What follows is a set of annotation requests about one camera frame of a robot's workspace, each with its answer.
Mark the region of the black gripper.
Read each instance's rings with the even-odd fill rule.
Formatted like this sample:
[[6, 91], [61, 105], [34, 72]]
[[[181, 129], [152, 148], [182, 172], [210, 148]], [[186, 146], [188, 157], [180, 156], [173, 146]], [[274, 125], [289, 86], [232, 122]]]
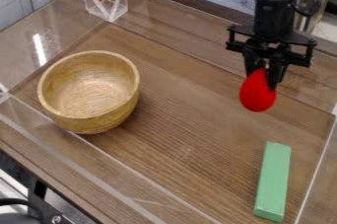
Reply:
[[290, 33], [280, 41], [269, 41], [256, 37], [250, 26], [229, 28], [226, 49], [242, 54], [248, 76], [269, 65], [268, 83], [272, 90], [281, 82], [289, 65], [310, 66], [315, 45], [314, 39], [298, 33]]

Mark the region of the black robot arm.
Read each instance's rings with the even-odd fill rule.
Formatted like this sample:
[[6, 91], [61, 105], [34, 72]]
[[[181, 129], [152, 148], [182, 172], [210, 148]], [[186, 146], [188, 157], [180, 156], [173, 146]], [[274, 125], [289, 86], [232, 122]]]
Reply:
[[242, 53], [248, 76], [266, 69], [266, 82], [274, 90], [289, 65], [310, 66], [317, 41], [294, 29], [296, 0], [254, 1], [253, 24], [228, 28], [226, 49]]

